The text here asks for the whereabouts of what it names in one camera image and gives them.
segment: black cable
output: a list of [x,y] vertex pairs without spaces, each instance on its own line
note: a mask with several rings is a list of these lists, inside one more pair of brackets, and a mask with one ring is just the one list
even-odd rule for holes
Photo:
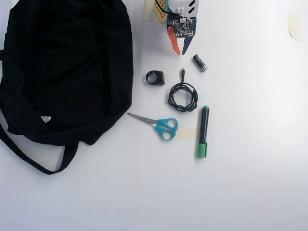
[[[192,112],[194,109],[198,107],[198,93],[197,93],[197,90],[191,84],[184,82],[184,76],[185,76],[185,69],[183,68],[182,69],[182,82],[172,87],[170,94],[169,94],[168,103],[170,104],[170,106],[174,107],[179,112]],[[174,95],[179,90],[184,90],[192,96],[192,99],[187,106],[178,105],[175,102]]]
[[166,14],[174,15],[174,16],[180,16],[179,13],[172,13],[172,12],[165,11],[165,10],[159,5],[159,3],[158,3],[157,0],[155,0],[155,2],[156,2],[156,4],[158,5],[158,7],[160,8],[160,10],[161,10],[162,12],[164,12],[164,13],[166,13]]

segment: wooden block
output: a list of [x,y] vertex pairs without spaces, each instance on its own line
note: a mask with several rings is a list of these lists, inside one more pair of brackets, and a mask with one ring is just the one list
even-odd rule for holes
[[[167,10],[166,0],[157,0],[157,1],[158,1],[159,5],[166,11]],[[160,23],[165,23],[167,21],[168,15],[161,11],[161,9],[158,7],[156,2],[154,2],[154,12],[155,12],[158,20],[160,21]]]

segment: bag strap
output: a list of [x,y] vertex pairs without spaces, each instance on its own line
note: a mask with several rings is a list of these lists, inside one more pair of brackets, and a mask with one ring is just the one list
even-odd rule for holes
[[19,156],[22,160],[26,161],[28,164],[32,165],[35,167],[37,170],[47,174],[47,175],[52,175],[57,172],[61,172],[64,169],[68,167],[68,165],[71,163],[73,158],[75,157],[75,154],[78,149],[78,143],[76,144],[71,144],[65,146],[65,151],[63,155],[63,160],[61,163],[61,166],[59,170],[57,171],[50,171],[43,166],[39,165],[36,163],[34,160],[30,159],[26,154],[24,154],[18,147],[17,145],[11,140],[11,138],[6,134],[6,132],[3,130],[2,126],[0,125],[0,139],[17,155]]

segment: black plastic ring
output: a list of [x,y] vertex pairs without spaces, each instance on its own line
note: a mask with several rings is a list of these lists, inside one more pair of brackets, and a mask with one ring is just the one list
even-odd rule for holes
[[[149,77],[150,75],[156,75],[156,81],[155,82],[149,82]],[[164,78],[164,72],[162,71],[150,71],[147,75],[146,75],[146,81],[148,82],[148,84],[152,85],[152,86],[163,86],[165,84],[165,78]]]

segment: coiled cable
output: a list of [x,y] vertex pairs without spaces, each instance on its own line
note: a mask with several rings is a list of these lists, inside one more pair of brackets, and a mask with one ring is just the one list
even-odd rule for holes
[[[198,93],[197,90],[189,83],[184,82],[185,69],[182,69],[182,80],[181,83],[176,84],[172,87],[168,103],[179,112],[192,112],[198,107]],[[184,90],[191,95],[191,101],[187,106],[178,105],[174,99],[174,95],[179,91]]]

